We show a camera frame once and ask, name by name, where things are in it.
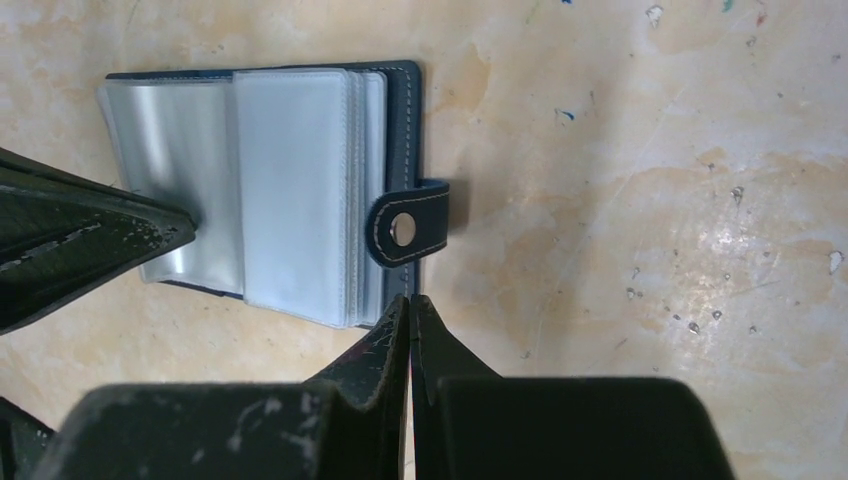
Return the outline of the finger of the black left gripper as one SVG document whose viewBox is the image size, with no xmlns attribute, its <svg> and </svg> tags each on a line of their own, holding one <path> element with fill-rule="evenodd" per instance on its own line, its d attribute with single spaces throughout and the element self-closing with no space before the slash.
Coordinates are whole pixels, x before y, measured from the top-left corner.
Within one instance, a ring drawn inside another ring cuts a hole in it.
<svg viewBox="0 0 848 480">
<path fill-rule="evenodd" d="M 1 152 L 1 332 L 195 238 L 185 210 Z"/>
</svg>

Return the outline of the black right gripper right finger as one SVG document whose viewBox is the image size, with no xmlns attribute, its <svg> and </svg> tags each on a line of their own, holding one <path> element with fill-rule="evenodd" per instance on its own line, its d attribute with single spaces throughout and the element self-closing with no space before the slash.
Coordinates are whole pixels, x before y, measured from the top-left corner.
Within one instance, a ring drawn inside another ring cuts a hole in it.
<svg viewBox="0 0 848 480">
<path fill-rule="evenodd" d="M 505 377 L 410 302 L 420 479 L 730 479 L 710 416 L 660 377 Z"/>
</svg>

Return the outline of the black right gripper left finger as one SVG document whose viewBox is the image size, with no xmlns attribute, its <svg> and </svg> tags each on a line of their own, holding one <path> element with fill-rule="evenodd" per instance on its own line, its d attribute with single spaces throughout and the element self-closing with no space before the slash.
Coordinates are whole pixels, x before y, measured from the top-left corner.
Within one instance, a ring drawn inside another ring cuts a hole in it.
<svg viewBox="0 0 848 480">
<path fill-rule="evenodd" d="M 37 479 L 400 479 L 409 307 L 299 383 L 115 384 L 72 409 Z"/>
</svg>

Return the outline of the blue leather card holder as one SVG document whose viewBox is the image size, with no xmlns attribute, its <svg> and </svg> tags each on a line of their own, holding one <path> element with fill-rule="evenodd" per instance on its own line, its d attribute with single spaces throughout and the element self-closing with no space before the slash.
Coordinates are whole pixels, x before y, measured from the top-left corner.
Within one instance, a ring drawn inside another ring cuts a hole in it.
<svg viewBox="0 0 848 480">
<path fill-rule="evenodd" d="M 446 246 L 414 61 L 112 73 L 97 96 L 124 186 L 197 226 L 147 283 L 364 327 Z"/>
</svg>

